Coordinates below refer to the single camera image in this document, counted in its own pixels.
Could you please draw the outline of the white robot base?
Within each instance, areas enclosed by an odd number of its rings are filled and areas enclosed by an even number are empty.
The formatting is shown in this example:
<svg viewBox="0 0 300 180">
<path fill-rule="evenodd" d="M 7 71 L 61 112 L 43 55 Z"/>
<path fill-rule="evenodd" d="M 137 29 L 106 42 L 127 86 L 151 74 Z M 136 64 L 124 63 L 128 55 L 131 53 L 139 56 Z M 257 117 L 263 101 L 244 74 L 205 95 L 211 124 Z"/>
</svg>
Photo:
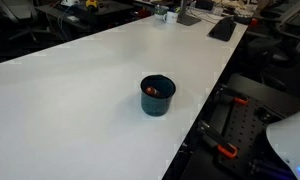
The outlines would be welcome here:
<svg viewBox="0 0 300 180">
<path fill-rule="evenodd" d="M 274 152 L 300 180 L 300 111 L 269 124 L 266 137 Z"/>
</svg>

